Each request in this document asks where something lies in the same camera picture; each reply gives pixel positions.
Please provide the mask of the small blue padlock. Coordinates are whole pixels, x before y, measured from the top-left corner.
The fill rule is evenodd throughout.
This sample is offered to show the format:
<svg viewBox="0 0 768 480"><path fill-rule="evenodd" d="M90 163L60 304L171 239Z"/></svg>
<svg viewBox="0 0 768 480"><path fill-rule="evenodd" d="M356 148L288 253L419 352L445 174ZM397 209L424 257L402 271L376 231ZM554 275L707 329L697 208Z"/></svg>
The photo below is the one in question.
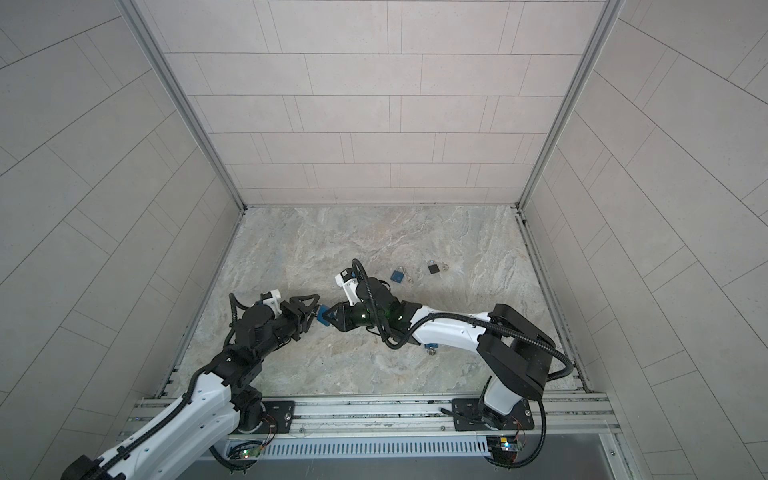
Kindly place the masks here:
<svg viewBox="0 0 768 480"><path fill-rule="evenodd" d="M403 282L410 282L410 283L413 282L413 280L410 278L407 270L404 267L395 268L390 276L390 280L398 284L401 284Z"/></svg>

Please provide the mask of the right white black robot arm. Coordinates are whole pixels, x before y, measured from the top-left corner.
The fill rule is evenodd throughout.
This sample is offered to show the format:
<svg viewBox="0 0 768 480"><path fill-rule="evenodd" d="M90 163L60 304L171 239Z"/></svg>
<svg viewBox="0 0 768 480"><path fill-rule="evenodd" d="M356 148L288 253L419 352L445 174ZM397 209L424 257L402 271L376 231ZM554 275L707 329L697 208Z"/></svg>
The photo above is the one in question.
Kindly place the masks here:
<svg viewBox="0 0 768 480"><path fill-rule="evenodd" d="M346 300L320 308L321 323L341 332L368 329L391 350L413 344L478 354L491 370L480 397L480 411L489 418L509 417L517 406L542 400L549 382L574 370L554 340L509 305L468 314L400 300L386 281L369 276L357 259L335 280Z"/></svg>

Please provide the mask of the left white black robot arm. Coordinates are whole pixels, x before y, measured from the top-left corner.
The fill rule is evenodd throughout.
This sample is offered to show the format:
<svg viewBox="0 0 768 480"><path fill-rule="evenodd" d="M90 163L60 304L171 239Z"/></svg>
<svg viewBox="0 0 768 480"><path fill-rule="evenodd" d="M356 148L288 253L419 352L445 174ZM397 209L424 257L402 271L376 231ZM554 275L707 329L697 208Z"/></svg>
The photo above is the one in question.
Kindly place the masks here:
<svg viewBox="0 0 768 480"><path fill-rule="evenodd" d="M264 450L290 420L273 414L253 380L265 358L308 332L317 294L287 300L273 290L251 306L229 298L231 321L221 350L190 377L182 395L148 424L95 459L82 455L64 479L172 479L231 433L266 431L247 448Z"/></svg>

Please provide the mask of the white vent grille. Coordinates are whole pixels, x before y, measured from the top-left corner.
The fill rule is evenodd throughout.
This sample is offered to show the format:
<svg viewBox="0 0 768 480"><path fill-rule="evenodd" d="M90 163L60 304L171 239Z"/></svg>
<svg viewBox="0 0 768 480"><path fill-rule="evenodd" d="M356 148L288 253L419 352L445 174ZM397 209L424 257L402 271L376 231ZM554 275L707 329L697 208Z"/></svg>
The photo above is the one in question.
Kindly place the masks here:
<svg viewBox="0 0 768 480"><path fill-rule="evenodd" d="M225 460L237 441L225 443ZM278 438L256 460L489 457L486 439L469 436Z"/></svg>

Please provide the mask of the left green circuit board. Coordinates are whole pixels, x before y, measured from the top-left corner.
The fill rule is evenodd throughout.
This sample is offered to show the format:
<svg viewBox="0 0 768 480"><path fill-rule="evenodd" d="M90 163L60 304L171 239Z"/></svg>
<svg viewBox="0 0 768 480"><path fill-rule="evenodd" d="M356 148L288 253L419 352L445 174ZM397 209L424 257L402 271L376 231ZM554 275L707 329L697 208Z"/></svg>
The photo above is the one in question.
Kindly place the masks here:
<svg viewBox="0 0 768 480"><path fill-rule="evenodd" d="M261 440L246 441L230 448L227 459L232 462L251 462L256 461L266 448L265 442Z"/></svg>

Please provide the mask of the right circuit board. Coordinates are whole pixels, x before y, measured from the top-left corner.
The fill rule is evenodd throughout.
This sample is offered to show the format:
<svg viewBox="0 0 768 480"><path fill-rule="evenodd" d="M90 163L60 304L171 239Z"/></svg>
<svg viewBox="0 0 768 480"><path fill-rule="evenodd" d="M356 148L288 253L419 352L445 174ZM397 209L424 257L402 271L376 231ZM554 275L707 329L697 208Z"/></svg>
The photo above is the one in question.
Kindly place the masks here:
<svg viewBox="0 0 768 480"><path fill-rule="evenodd" d="M517 437L488 436L486 438L490 459L497 463L513 464L524 448Z"/></svg>

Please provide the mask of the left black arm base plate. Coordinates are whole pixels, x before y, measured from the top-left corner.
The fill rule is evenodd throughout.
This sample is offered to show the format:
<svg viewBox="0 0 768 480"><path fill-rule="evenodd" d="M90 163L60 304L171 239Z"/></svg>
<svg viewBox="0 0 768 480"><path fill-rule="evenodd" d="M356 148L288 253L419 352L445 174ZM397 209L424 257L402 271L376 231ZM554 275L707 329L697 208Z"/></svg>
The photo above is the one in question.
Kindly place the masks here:
<svg viewBox="0 0 768 480"><path fill-rule="evenodd" d="M240 413L236 432L239 434L287 434L290 431L296 403L266 401L249 406Z"/></svg>

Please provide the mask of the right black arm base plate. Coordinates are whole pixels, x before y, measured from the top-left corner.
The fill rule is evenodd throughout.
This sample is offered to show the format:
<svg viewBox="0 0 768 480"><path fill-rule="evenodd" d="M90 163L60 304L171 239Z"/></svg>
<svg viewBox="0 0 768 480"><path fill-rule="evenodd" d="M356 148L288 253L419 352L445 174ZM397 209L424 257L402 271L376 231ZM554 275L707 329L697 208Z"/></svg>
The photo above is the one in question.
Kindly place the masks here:
<svg viewBox="0 0 768 480"><path fill-rule="evenodd" d="M502 415L481 403L479 398L454 398L450 414L456 431L533 430L535 422L526 399L519 400L508 415Z"/></svg>

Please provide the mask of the aluminium mounting rail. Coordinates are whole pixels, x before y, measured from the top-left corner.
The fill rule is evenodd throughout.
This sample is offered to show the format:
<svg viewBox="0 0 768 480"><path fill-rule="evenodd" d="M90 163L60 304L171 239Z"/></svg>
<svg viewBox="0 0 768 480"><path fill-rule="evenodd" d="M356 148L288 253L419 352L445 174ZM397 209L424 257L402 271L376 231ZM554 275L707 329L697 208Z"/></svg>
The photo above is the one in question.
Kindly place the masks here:
<svg viewBox="0 0 768 480"><path fill-rule="evenodd" d="M527 400L535 422L533 430L456 431L450 414L454 398L470 394L350 395L267 397L266 401L294 401L287 434L277 438L512 436L531 439L549 434L608 434L621 430L614 408L604 394L555 391L541 402ZM254 434L256 437L266 435Z"/></svg>

